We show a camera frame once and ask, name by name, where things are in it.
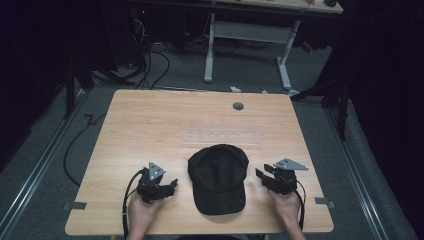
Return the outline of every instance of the wooden table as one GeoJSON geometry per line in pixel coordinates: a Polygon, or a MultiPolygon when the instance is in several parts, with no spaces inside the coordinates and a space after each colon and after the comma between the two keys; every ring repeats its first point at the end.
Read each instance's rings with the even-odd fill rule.
{"type": "Polygon", "coordinates": [[[306,189],[305,232],[333,229],[323,193],[290,98],[280,94],[118,90],[112,100],[66,232],[121,235],[121,207],[131,177],[154,162],[167,172],[161,184],[178,178],[175,195],[164,201],[150,234],[283,232],[255,168],[289,157],[307,167],[297,171],[306,189]],[[235,110],[234,102],[244,105],[235,110]],[[187,160],[218,143],[243,149],[249,160],[244,181],[246,206],[237,214],[205,216],[195,207],[187,160]]]}

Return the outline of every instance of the human hand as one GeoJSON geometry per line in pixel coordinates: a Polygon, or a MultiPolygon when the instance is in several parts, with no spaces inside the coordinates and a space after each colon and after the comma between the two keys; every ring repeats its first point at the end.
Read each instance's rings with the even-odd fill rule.
{"type": "Polygon", "coordinates": [[[151,203],[146,203],[137,192],[131,194],[131,200],[128,206],[130,231],[127,240],[143,239],[147,229],[155,219],[162,202],[163,199],[159,199],[151,201],[151,203]]]}
{"type": "Polygon", "coordinates": [[[278,218],[283,224],[289,239],[303,240],[306,239],[298,224],[298,214],[301,206],[300,199],[296,193],[291,192],[286,195],[279,195],[268,189],[268,193],[274,201],[275,211],[278,218]]]}

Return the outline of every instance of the white desk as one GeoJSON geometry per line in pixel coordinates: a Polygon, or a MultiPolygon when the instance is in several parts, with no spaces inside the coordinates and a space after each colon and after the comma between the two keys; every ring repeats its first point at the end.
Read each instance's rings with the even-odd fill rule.
{"type": "MultiPolygon", "coordinates": [[[[323,14],[341,14],[343,8],[337,3],[335,7],[328,7],[324,0],[316,0],[314,4],[308,4],[305,0],[212,0],[212,4],[241,4],[258,7],[272,7],[292,9],[298,11],[319,12],[323,14]]],[[[209,49],[206,57],[205,82],[212,81],[213,61],[214,61],[214,40],[216,37],[232,38],[240,40],[261,41],[285,44],[284,51],[277,58],[277,65],[280,71],[281,80],[285,89],[290,90],[291,84],[286,69],[286,61],[296,37],[300,21],[293,23],[291,28],[281,28],[264,25],[253,25],[244,23],[234,23],[226,21],[216,21],[215,14],[211,14],[209,49]]]]}

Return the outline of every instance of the black baseball cap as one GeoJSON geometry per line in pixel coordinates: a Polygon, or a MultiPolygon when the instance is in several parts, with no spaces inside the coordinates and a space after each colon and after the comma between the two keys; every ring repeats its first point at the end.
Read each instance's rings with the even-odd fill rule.
{"type": "Polygon", "coordinates": [[[246,205],[243,181],[249,159],[240,148],[219,144],[203,148],[188,160],[197,209],[205,215],[237,213],[246,205]]]}

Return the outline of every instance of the gray carpet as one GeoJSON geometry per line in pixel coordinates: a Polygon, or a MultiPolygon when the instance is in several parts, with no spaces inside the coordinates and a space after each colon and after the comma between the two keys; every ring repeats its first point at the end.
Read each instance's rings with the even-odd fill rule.
{"type": "MultiPolygon", "coordinates": [[[[159,51],[165,49],[165,46],[158,45],[155,49],[159,51]]],[[[219,50],[230,51],[232,48],[221,47],[219,50]]],[[[167,48],[163,54],[169,58],[171,65],[164,78],[157,83],[157,88],[166,86],[228,92],[230,86],[236,86],[242,92],[260,92],[261,88],[257,86],[259,85],[269,93],[287,93],[282,89],[275,59],[261,57],[260,54],[253,53],[251,48],[236,49],[231,54],[217,53],[214,79],[212,83],[204,83],[205,52],[205,49],[187,48],[183,51],[172,47],[167,48]]],[[[330,52],[331,49],[325,49],[307,54],[302,49],[292,49],[287,68],[295,90],[305,90],[315,84],[330,52]]],[[[148,76],[148,82],[152,84],[166,67],[166,61],[162,56],[152,54],[152,70],[148,76]]],[[[69,212],[64,211],[63,206],[75,199],[78,188],[64,173],[63,157],[74,137],[87,126],[88,117],[85,115],[91,114],[96,118],[106,113],[113,93],[120,88],[129,87],[96,82],[93,91],[86,93],[87,99],[82,103],[54,152],[49,168],[13,228],[10,239],[110,239],[110,236],[66,235],[64,228],[69,212]]],[[[308,97],[294,102],[293,105],[324,195],[335,204],[335,207],[330,209],[335,227],[331,233],[308,234],[307,237],[308,239],[374,239],[349,178],[338,138],[332,131],[333,126],[326,117],[325,110],[321,108],[319,99],[319,97],[308,97]]],[[[0,212],[2,216],[7,213],[55,130],[61,124],[65,112],[64,106],[65,93],[62,91],[33,126],[31,135],[9,166],[1,173],[0,212]]],[[[77,181],[81,181],[83,177],[101,125],[102,121],[89,127],[70,149],[67,166],[77,181]]],[[[388,239],[416,239],[375,163],[351,105],[346,136],[346,144],[376,203],[376,208],[387,229],[388,239]]],[[[271,239],[285,239],[285,237],[284,234],[275,234],[271,236],[271,239]]]]}

